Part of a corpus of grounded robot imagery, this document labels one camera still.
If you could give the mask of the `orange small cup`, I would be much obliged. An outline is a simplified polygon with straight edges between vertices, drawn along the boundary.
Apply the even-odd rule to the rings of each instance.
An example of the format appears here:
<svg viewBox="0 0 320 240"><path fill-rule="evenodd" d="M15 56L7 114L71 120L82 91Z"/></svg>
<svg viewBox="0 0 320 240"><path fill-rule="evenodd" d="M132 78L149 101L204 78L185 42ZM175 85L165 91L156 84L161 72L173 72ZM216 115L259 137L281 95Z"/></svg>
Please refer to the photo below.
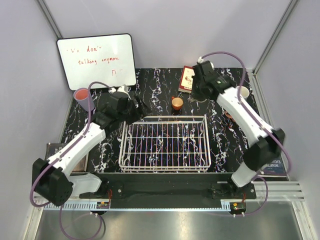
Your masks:
<svg viewBox="0 0 320 240"><path fill-rule="evenodd" d="M175 111L179 111L182 106L183 106L184 102L180 97L171 97L171 106Z"/></svg>

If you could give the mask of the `pink floral mug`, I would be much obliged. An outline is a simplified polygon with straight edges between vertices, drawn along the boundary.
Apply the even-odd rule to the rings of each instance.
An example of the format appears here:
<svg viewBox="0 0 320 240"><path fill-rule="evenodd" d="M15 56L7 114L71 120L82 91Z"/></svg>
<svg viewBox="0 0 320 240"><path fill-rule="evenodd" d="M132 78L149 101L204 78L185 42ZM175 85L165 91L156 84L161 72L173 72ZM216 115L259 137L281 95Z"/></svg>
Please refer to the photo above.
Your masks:
<svg viewBox="0 0 320 240"><path fill-rule="evenodd" d="M229 118L230 120L232 120L234 123L236 122L235 119L225 110L224 114L227 118Z"/></svg>

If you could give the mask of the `light blue ceramic mug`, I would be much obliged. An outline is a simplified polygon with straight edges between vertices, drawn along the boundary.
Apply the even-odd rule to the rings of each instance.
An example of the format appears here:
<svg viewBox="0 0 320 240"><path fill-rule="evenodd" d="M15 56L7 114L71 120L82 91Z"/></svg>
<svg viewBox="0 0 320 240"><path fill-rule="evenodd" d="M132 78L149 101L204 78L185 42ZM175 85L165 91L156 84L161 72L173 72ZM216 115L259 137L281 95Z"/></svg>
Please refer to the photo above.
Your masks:
<svg viewBox="0 0 320 240"><path fill-rule="evenodd" d="M240 87L240 95L246 100L250 95L249 89L244 86L241 86Z"/></svg>

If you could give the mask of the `lavender plastic tumbler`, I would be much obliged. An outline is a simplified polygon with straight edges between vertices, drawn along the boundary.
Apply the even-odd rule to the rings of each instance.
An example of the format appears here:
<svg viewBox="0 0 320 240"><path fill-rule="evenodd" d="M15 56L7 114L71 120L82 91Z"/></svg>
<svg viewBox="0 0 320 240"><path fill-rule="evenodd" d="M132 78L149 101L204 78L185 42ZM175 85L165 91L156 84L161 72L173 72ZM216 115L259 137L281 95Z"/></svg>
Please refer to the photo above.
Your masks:
<svg viewBox="0 0 320 240"><path fill-rule="evenodd" d="M73 93L73 98L87 112L95 109L95 104L90 91L87 88L79 88Z"/></svg>

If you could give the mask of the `grey ceramic mug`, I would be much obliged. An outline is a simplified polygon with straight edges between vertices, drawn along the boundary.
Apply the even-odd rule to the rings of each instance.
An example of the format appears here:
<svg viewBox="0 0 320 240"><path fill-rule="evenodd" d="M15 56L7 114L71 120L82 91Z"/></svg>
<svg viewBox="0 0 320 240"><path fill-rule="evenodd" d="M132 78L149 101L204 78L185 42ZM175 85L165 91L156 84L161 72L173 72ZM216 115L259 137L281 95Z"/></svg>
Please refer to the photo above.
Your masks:
<svg viewBox="0 0 320 240"><path fill-rule="evenodd" d="M189 101L190 101L191 103L193 103L193 102L204 103L204 102L207 101L207 99L195 99L195 98L191 98Z"/></svg>

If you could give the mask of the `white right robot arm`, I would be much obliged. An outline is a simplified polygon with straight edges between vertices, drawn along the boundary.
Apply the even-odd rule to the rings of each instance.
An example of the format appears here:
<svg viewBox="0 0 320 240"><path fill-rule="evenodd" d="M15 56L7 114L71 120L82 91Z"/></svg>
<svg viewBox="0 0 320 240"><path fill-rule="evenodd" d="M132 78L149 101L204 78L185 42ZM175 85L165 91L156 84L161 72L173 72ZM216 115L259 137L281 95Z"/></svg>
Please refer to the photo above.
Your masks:
<svg viewBox="0 0 320 240"><path fill-rule="evenodd" d="M241 96L241 88L236 82L228 75L217 75L210 61L198 63L192 69L192 97L215 101L231 115L247 138L248 149L240 167L218 191L239 198L257 173L281 155L285 133L261 119Z"/></svg>

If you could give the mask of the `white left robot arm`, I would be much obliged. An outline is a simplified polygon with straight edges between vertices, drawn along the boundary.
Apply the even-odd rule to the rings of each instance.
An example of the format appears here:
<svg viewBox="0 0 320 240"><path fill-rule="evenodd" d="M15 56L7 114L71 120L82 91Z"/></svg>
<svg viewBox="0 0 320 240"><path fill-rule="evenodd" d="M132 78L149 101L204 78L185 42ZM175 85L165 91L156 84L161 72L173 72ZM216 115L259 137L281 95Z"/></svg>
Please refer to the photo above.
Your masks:
<svg viewBox="0 0 320 240"><path fill-rule="evenodd" d="M96 173L72 175L73 169L121 123L130 125L151 112L138 95L130 97L128 93L119 91L111 94L108 103L95 111L86 127L61 151L47 160L39 158L33 163L29 197L37 193L55 206L84 193L103 198L108 193L108 186Z"/></svg>

